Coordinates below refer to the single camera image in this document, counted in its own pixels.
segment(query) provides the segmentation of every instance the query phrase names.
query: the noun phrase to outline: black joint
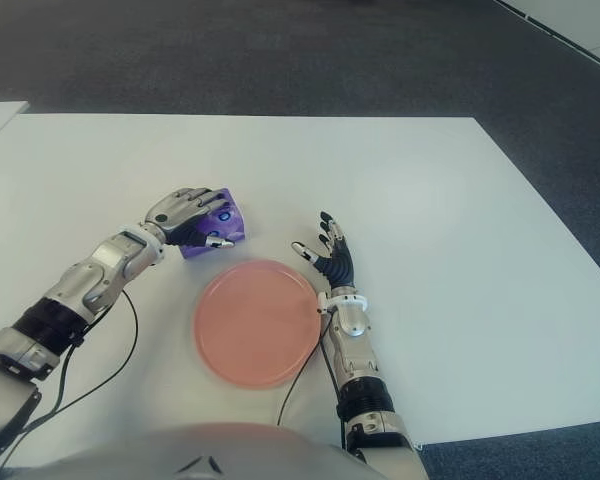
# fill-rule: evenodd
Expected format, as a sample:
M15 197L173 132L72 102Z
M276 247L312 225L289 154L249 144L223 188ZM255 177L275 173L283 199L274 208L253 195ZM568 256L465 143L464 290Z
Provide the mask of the black joint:
M376 377L360 377L345 383L336 411L345 422L363 413L395 412L386 385Z
M42 298L24 312L13 328L62 355L70 345L82 344L87 322L61 303Z

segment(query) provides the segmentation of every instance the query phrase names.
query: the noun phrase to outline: purple cube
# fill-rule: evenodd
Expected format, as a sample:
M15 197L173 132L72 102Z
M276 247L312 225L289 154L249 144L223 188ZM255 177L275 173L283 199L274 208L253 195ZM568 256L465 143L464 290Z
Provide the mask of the purple cube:
M209 213L205 218L200 220L198 223L198 231L205 235L214 235L220 238L226 238L232 242L237 242L245 238L244 235L244 220L242 214L238 209L229 189L223 188L220 190L229 205L216 210L215 212ZM202 253L208 252L209 250L215 250L211 247L180 247L180 252L184 258L191 258Z

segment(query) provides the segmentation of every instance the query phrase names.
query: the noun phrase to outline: robotic hand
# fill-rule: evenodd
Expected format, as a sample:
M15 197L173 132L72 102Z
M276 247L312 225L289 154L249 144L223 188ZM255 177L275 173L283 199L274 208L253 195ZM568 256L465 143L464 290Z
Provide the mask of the robotic hand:
M318 238L329 256L321 256L300 242L291 246L331 286L330 296L318 294L318 305L321 313L332 315L329 337L335 347L340 390L337 412L346 423L347 450L389 478L426 479L378 368L365 313L367 299L355 288L353 261L344 234L331 215L322 212L320 217L326 236L320 234Z
M215 248L233 243L196 228L227 205L220 191L182 188L158 202L144 223L126 226L76 263L34 306L0 330L0 455L13 442L41 399L31 381L44 380L70 345L79 346L96 319L124 286L163 258L163 245Z

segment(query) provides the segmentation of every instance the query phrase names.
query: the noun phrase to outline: robot finger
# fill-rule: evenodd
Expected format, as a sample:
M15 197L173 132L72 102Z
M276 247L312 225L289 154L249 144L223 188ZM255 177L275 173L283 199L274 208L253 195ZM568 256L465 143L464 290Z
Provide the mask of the robot finger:
M172 193L172 195L175 198L180 198L180 197L184 197L186 195L187 200L188 199L194 199L196 197L199 197L200 195L202 195L203 193L208 192L209 189L208 188L179 188L178 190L176 190L175 192Z
M219 198L217 200L211 200L209 203L207 203L202 208L200 208L200 212L198 215L206 215L208 213L214 212L216 210L219 210L223 207L227 207L229 205L230 205L230 203L227 200L225 200L224 198Z
M196 203L198 206L202 207L203 205L208 204L214 200L219 200L224 198L224 193L221 190L207 190L202 195L196 197Z
M308 262L313 263L314 265L318 260L320 260L320 255L311 250L309 247L305 246L304 243L293 242L291 244L291 248L293 248L293 251L300 255L302 258L304 258Z
M327 247L329 253L331 253L333 251L333 241L322 234L318 235L318 238L324 244L324 246Z
M231 240L227 240L226 238L216 237L215 235L207 235L204 246L211 248L232 248L235 246L235 243L233 243Z

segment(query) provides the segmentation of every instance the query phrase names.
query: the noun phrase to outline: pink plate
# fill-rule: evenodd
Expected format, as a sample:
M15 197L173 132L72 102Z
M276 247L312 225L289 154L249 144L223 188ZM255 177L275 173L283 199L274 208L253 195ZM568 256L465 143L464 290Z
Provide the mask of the pink plate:
M316 294L298 272L272 260L241 263L207 286L194 336L209 368L241 387L292 378L320 334Z

